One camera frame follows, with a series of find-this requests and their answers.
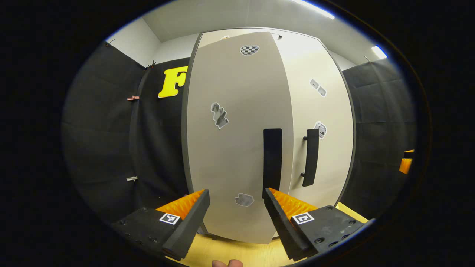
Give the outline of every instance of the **wooden floor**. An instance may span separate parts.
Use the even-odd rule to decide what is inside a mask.
[[[336,208],[363,223],[368,221],[341,203]],[[213,240],[210,236],[199,234],[195,236],[186,258],[178,262],[190,267],[211,267],[212,260],[227,264],[230,259],[242,261],[244,267],[280,267],[295,263],[287,257],[279,238],[269,244],[253,244],[220,237]]]

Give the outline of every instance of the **ceiling light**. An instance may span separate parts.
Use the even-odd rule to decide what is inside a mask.
[[[381,50],[381,48],[379,46],[375,46],[375,47],[371,47],[371,49],[373,49],[373,52],[380,58],[380,59],[383,59],[383,58],[387,58],[388,56],[386,56],[386,54],[383,52],[383,50]]]
[[[328,17],[328,18],[331,18],[331,19],[334,19],[334,18],[335,18],[334,15],[328,13],[327,11],[325,11],[325,10],[323,10],[323,9],[320,9],[320,8],[314,6],[314,5],[310,4],[310,3],[307,3],[307,2],[305,2],[305,1],[302,1],[302,0],[290,0],[290,1],[293,1],[293,2],[295,2],[295,3],[299,3],[299,4],[301,4],[301,5],[303,5],[303,6],[306,6],[306,7],[310,8],[310,9],[312,9],[312,10],[314,10],[314,11],[317,11],[318,13],[324,15],[325,17]]]

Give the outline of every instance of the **black cabinet handle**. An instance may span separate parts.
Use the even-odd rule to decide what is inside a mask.
[[[304,177],[302,186],[312,185],[315,181],[318,161],[318,131],[319,129],[309,129],[307,136],[304,137],[304,140],[307,141],[307,159],[305,160],[305,172],[300,174]]]
[[[282,169],[282,129],[264,129],[264,180],[262,198],[266,188],[279,190]]]

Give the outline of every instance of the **black fabric backdrop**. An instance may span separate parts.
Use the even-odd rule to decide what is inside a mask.
[[[407,175],[399,172],[404,151],[415,149],[414,101],[401,73],[387,59],[343,71],[353,100],[356,151],[341,202],[376,218],[395,200]]]
[[[103,44],[74,79],[61,122],[64,156],[79,193],[105,221],[187,193],[180,144],[182,91],[163,99],[157,95],[164,70],[188,61],[145,71]],[[141,98],[127,101],[132,95]],[[126,180],[132,176],[138,180]]]

